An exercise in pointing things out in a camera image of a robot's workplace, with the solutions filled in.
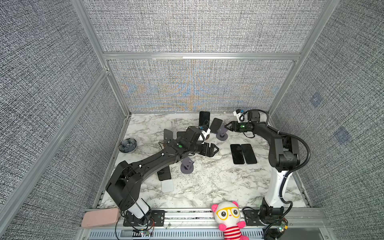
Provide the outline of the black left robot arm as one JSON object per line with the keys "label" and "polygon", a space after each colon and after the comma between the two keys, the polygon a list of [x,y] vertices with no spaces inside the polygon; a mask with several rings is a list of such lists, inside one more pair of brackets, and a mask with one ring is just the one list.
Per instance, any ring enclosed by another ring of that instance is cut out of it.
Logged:
{"label": "black left robot arm", "polygon": [[119,163],[106,185],[107,193],[122,213],[129,212],[141,222],[149,220],[150,207],[140,199],[142,182],[189,155],[214,157],[219,148],[215,144],[206,143],[205,139],[199,128],[188,127],[176,139],[166,140],[165,147],[158,153],[141,161]]}

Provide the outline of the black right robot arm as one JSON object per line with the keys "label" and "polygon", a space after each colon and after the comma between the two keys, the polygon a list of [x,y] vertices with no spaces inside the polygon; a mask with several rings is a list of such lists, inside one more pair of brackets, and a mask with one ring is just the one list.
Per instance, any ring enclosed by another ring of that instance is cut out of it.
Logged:
{"label": "black right robot arm", "polygon": [[[261,120],[261,112],[267,116],[265,121]],[[286,200],[284,196],[286,183],[295,169],[300,166],[298,139],[273,128],[269,124],[269,114],[265,111],[237,109],[233,114],[237,119],[225,125],[227,130],[244,134],[252,133],[269,143],[269,164],[272,167],[272,175],[269,190],[260,206],[259,219],[265,225],[274,224],[276,221],[281,221],[293,207],[293,202]]]}

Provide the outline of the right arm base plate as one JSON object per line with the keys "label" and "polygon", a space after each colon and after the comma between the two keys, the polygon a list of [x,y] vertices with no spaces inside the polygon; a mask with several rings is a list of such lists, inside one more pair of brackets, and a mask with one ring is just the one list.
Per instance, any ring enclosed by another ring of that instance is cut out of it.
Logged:
{"label": "right arm base plate", "polygon": [[279,218],[277,216],[266,217],[264,220],[260,219],[259,209],[245,208],[242,210],[244,215],[244,221],[247,226],[265,226],[273,223],[273,226],[280,226],[282,223],[287,224],[288,220],[285,218]]}

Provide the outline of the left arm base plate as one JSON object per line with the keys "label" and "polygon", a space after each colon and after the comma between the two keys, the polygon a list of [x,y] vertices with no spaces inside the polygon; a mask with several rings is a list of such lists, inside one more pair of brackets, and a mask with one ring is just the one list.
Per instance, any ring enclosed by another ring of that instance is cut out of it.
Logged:
{"label": "left arm base plate", "polygon": [[150,210],[143,218],[139,219],[129,211],[125,211],[124,227],[149,228],[152,226],[163,227],[165,221],[164,210]]}

